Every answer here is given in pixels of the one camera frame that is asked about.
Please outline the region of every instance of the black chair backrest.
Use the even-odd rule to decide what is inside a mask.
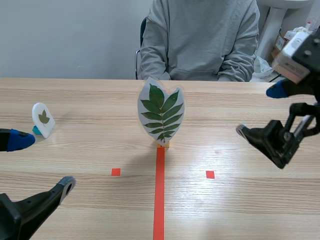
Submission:
[[[147,18],[143,19],[140,29],[140,47],[142,47],[142,43],[144,41],[144,33],[146,30]]]

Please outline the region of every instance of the teal block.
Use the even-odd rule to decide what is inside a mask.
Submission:
[[[39,131],[39,129],[37,128],[37,126],[34,126],[33,129],[32,129],[32,131],[34,132],[35,135],[41,135],[41,136],[42,136],[42,134],[41,134],[41,132]]]

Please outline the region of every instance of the leaf card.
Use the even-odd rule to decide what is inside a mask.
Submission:
[[[165,146],[179,130],[185,114],[184,95],[177,88],[171,95],[149,77],[138,99],[138,115],[146,132]]]
[[[49,109],[43,103],[37,103],[32,108],[32,120],[44,138],[48,138],[56,122]]]

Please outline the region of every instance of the white sink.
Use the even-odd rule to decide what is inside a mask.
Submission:
[[[268,60],[287,10],[304,8],[313,1],[314,0],[257,0],[259,4],[270,7],[270,12],[264,24],[263,31],[260,33],[261,37],[256,55]]]
[[[257,0],[257,2],[277,9],[302,9],[312,0]]]

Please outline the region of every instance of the wooden table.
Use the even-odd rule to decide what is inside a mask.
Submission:
[[[165,81],[186,98],[184,123],[166,153],[166,240],[315,240],[320,236],[320,136],[277,169],[235,131],[285,121],[293,102],[269,84]],[[64,176],[77,186],[34,240],[152,240],[156,147],[139,124],[135,80],[0,80],[0,126],[31,132],[35,103],[56,120],[48,139],[1,153],[0,191],[13,201]],[[121,176],[111,176],[121,168]],[[207,179],[206,171],[215,171]]]

